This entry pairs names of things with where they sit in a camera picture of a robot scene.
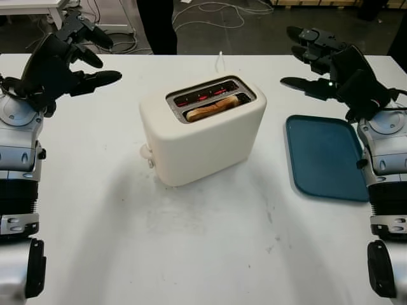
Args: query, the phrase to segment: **toaster lever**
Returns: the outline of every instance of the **toaster lever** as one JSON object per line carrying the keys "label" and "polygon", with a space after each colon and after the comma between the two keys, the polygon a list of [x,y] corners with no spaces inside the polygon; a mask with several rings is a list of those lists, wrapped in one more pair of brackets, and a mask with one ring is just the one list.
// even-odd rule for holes
{"label": "toaster lever", "polygon": [[150,147],[148,147],[147,144],[144,144],[141,148],[140,148],[140,155],[144,158],[147,159],[148,161],[148,166],[150,168],[154,167],[154,158],[153,158],[153,151],[151,150]]}

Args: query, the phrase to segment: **bread slice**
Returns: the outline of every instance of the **bread slice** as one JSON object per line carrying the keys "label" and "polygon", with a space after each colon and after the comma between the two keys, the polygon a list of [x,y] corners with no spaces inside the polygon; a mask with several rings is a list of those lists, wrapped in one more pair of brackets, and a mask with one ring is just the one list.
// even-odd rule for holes
{"label": "bread slice", "polygon": [[237,107],[239,105],[240,102],[237,96],[232,95],[210,106],[204,106],[201,108],[191,110],[186,114],[186,120],[188,122],[195,122],[198,121],[199,119],[207,118],[208,116],[213,116],[214,114]]}

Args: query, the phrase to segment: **table leg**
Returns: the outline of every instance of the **table leg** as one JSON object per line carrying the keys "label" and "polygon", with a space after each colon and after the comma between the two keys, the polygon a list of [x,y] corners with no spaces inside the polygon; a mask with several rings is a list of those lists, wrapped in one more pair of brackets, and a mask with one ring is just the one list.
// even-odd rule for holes
{"label": "table leg", "polygon": [[59,30],[62,27],[62,21],[64,19],[62,11],[59,8],[49,8],[48,10],[50,11],[53,21]]}

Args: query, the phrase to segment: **white cable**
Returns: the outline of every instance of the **white cable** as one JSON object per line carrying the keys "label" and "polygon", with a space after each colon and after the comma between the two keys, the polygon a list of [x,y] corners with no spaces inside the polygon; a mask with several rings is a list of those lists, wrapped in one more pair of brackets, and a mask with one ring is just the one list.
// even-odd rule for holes
{"label": "white cable", "polygon": [[215,61],[215,71],[216,71],[216,73],[219,73],[218,65],[219,65],[220,60],[222,60],[223,72],[225,72],[226,71],[226,64],[224,62],[224,57],[223,57],[223,52],[222,51],[219,52],[219,55],[217,56],[216,61]]}
{"label": "white cable", "polygon": [[103,51],[105,51],[105,52],[108,52],[108,53],[110,53],[110,54],[129,54],[129,53],[132,53],[132,52],[145,51],[145,50],[151,51],[150,48],[137,49],[138,44],[139,44],[139,41],[138,41],[138,39],[137,39],[137,35],[136,35],[135,28],[133,27],[133,25],[132,25],[132,23],[131,23],[131,21],[130,21],[130,17],[129,17],[128,14],[127,14],[127,10],[125,9],[122,0],[118,0],[118,1],[119,1],[120,5],[121,5],[121,8],[123,9],[123,11],[124,11],[124,13],[125,13],[125,16],[126,16],[128,25],[132,27],[132,30],[133,30],[133,41],[120,41],[120,42],[114,43],[113,46],[112,46],[112,48],[114,48],[115,46],[119,46],[119,45],[121,45],[121,44],[129,44],[129,43],[132,43],[132,44],[134,44],[134,45],[131,46],[130,48],[126,49],[126,50],[123,50],[123,51],[113,51],[112,49],[107,50],[107,49],[103,49],[103,48],[99,48],[99,49],[100,49],[100,50],[103,50]]}
{"label": "white cable", "polygon": [[38,38],[38,39],[34,40],[33,42],[31,42],[28,46],[26,46],[25,47],[26,50],[29,49],[34,43],[37,43],[38,41],[44,39],[44,37],[46,36],[46,32],[39,26],[40,22],[41,22],[41,18],[38,19],[37,28],[43,33],[43,35],[40,38]]}
{"label": "white cable", "polygon": [[[236,14],[237,14],[238,18],[241,21],[241,23],[239,25],[229,26],[229,25],[214,24],[214,23],[208,22],[208,21],[191,21],[191,22],[186,22],[184,24],[178,25],[174,30],[177,32],[181,27],[184,27],[185,25],[189,25],[189,24],[209,24],[209,25],[213,25],[215,27],[220,27],[222,29],[238,29],[240,27],[243,27],[244,24],[245,24],[245,20],[244,20],[243,16],[240,14],[240,11],[244,11],[246,13],[250,13],[250,14],[253,14],[253,15],[269,15],[269,14],[273,13],[274,8],[272,6],[262,2],[260,0],[257,0],[257,2],[261,3],[262,5],[265,5],[267,7],[267,9],[254,10],[254,9],[251,9],[251,8],[244,8],[244,7],[241,7],[241,6],[237,6],[237,5],[233,5],[233,4],[229,4],[229,3],[222,3],[222,2],[205,2],[205,3],[200,3],[200,4],[194,4],[194,5],[191,5],[191,6],[187,7],[187,8],[185,8],[184,10],[180,11],[178,14],[176,14],[175,17],[172,19],[172,24],[174,25],[179,16],[181,16],[183,13],[185,13],[186,11],[188,11],[188,10],[190,10],[192,8],[198,7],[198,9],[200,11],[211,12],[211,13],[221,11],[221,10],[223,10],[225,8],[233,8],[236,11]],[[215,10],[208,10],[208,9],[204,8],[205,5],[221,5],[221,7],[217,8]]]}
{"label": "white cable", "polygon": [[150,48],[141,48],[141,49],[137,49],[137,50],[134,50],[134,51],[135,52],[138,52],[138,51],[150,51],[149,53],[147,53],[147,55],[153,54],[153,52],[151,51]]}
{"label": "white cable", "polygon": [[102,18],[102,15],[100,14],[99,5],[97,5],[96,0],[93,0],[93,3],[95,4],[95,6],[96,6],[96,11],[97,11],[97,19],[96,19],[96,22],[95,22],[95,23],[99,23],[99,22],[100,22],[100,19]]}
{"label": "white cable", "polygon": [[92,11],[93,15],[95,16],[95,20],[93,21],[93,23],[95,23],[96,20],[97,20],[96,12],[95,12],[95,10],[93,9],[92,5],[90,5],[89,0],[86,0],[86,1],[87,1],[87,3],[88,3],[88,6],[89,6],[90,10]]}

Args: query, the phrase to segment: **robotic arm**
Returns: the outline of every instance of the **robotic arm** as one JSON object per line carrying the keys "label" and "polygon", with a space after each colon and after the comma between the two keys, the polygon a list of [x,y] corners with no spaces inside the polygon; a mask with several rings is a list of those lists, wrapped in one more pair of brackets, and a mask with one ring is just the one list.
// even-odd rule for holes
{"label": "robotic arm", "polygon": [[80,45],[83,40],[111,48],[112,40],[79,12],[48,35],[31,55],[21,79],[0,75],[0,304],[21,305],[44,289],[44,242],[35,213],[41,162],[46,151],[38,142],[44,117],[56,110],[55,100],[92,93],[121,78],[116,71],[72,72],[78,59],[96,68],[102,61]]}
{"label": "robotic arm", "polygon": [[349,107],[346,119],[358,123],[364,144],[357,167],[364,173],[373,216],[371,230],[379,240],[368,245],[372,289],[381,297],[407,301],[407,108],[396,100],[404,90],[379,83],[360,50],[340,43],[319,29],[288,27],[294,56],[330,78],[307,81],[283,78],[281,83],[311,97],[335,98]]}

